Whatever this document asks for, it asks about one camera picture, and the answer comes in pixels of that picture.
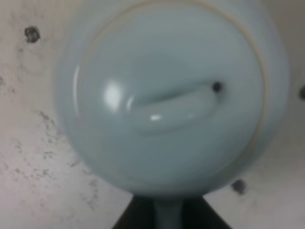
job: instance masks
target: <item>speckled surface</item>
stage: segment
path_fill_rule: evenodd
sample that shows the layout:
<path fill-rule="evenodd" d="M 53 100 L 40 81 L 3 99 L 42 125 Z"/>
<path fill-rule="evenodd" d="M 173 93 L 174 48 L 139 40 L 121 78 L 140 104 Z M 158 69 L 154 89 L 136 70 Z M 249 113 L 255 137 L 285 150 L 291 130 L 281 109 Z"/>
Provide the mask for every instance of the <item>speckled surface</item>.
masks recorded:
<path fill-rule="evenodd" d="M 54 118 L 52 65 L 81 2 L 0 0 L 1 229 L 110 229 L 130 200 L 75 156 Z M 305 2 L 263 3 L 291 60 L 288 113 L 266 154 L 242 178 L 243 191 L 226 187 L 207 199 L 236 229 L 303 229 Z"/>

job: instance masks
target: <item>small hole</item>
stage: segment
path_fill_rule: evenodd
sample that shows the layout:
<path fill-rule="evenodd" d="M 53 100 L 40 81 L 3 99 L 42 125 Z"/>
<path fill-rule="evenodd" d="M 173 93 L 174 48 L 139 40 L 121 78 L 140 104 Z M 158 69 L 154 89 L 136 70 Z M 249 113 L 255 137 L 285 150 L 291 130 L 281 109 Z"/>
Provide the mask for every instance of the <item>small hole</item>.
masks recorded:
<path fill-rule="evenodd" d="M 246 191 L 246 183 L 243 180 L 237 180 L 231 184 L 232 189 L 237 192 L 239 195 L 244 195 Z"/>
<path fill-rule="evenodd" d="M 300 90 L 300 98 L 305 101 L 305 86 Z"/>
<path fill-rule="evenodd" d="M 222 90 L 222 88 L 223 88 L 223 86 L 220 82 L 215 82 L 213 84 L 213 91 L 216 93 L 220 92 Z"/>

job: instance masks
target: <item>ceramic pot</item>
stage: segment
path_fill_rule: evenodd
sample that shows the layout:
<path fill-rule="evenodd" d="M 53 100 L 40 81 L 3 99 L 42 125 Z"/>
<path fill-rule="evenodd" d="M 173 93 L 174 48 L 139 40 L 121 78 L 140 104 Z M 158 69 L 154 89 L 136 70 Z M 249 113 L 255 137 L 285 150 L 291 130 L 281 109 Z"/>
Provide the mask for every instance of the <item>ceramic pot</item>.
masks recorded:
<path fill-rule="evenodd" d="M 137 195 L 202 195 L 270 143 L 288 60 L 249 0 L 90 0 L 55 71 L 58 117 L 92 170 Z"/>

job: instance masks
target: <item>lid handle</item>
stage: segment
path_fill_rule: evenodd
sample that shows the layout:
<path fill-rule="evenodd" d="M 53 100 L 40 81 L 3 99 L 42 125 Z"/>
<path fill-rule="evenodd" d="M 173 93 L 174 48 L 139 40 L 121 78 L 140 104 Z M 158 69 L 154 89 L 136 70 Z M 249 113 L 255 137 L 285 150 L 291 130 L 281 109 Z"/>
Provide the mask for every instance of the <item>lid handle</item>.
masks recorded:
<path fill-rule="evenodd" d="M 209 86 L 200 86 L 184 93 L 158 95 L 149 101 L 138 103 L 130 110 L 134 126 L 147 133 L 159 133 L 190 125 L 208 118 L 217 106 L 216 94 Z"/>

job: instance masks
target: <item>light blue lid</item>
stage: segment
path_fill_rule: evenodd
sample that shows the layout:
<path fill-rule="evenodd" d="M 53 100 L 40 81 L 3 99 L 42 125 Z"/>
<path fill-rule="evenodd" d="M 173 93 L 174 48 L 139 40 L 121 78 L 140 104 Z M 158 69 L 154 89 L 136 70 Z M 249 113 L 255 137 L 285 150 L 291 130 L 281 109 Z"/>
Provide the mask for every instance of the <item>light blue lid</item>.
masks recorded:
<path fill-rule="evenodd" d="M 92 34 L 73 77 L 57 81 L 57 103 L 96 173 L 134 193 L 174 193 L 245 150 L 264 92 L 257 56 L 235 25 L 204 7 L 157 2 Z"/>

